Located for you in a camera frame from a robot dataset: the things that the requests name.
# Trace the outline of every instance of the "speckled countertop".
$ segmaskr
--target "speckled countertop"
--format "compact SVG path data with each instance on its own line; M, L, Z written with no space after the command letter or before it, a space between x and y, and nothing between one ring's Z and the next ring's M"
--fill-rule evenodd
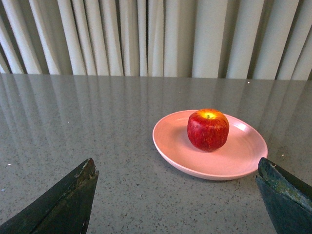
M218 109L257 129L268 158L312 184L311 101L311 81L0 75L0 223L92 157L90 234L273 234L257 172L185 174L158 153L153 127L176 111Z

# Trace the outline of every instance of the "white curtain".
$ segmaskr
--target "white curtain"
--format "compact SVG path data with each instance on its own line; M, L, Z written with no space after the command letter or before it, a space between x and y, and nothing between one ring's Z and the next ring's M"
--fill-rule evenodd
M312 0L1 0L0 72L312 78Z

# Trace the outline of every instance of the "pink plate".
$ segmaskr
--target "pink plate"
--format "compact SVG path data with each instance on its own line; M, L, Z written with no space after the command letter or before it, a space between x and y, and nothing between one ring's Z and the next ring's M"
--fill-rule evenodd
M226 114L230 123L227 142L212 153L195 148L187 136L187 122L195 111L172 113L154 127L154 144L174 167L203 179L231 180L253 173L259 160L268 156L263 137L247 123Z

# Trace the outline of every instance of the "plate rim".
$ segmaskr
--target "plate rim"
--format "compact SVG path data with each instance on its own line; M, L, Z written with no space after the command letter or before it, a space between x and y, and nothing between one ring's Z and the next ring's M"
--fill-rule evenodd
M173 112L173 113L170 113L164 117L162 117L154 126L153 128L153 142L154 142L154 145L156 147L156 149L158 150L158 152L160 153L160 155L169 163L171 164L173 167L177 168L178 170L184 172L184 173L187 173L189 175L192 175L192 176L195 176L195 177L199 177L199 178L203 178L203 179L209 179L209 180L233 180L233 179L238 179L238 178L241 178L241 177L245 177L247 175L250 175L252 174L253 172L255 172L257 170L254 169L254 170L251 170L250 172L247 172L243 175L239 174L239 175L232 175L232 176L229 176L229 175L214 175L214 174L208 174L208 173L203 173L203 172L200 172L200 171L196 171L194 169L191 169L191 168L188 168L188 167L185 167L175 161L173 161L171 158L169 158L167 155L165 155L161 149L158 147L158 145L156 144L156 140L155 140L155 130L157 128L157 126L166 118L168 118L169 116L171 115L177 115L179 113L185 113L185 112L195 112L197 110L182 110L182 111L177 111L177 112ZM267 158L268 157L268 146L267 146L267 143L266 141L264 140L263 136L254 128L252 127L251 125L247 124L246 122L234 117L234 116L231 116L231 115L228 115L228 114L225 114L223 113L226 117L231 117L235 120L238 120L239 122L243 123L244 125L246 125L248 128L250 128L251 130L253 130L258 136L259 138L261 139L261 141L264 143L264 158Z

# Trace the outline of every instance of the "red apple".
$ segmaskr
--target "red apple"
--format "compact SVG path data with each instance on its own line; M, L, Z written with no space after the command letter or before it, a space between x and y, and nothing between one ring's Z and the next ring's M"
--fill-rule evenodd
M198 149L212 152L222 147L228 139L228 119L215 109L202 109L190 115L187 136Z

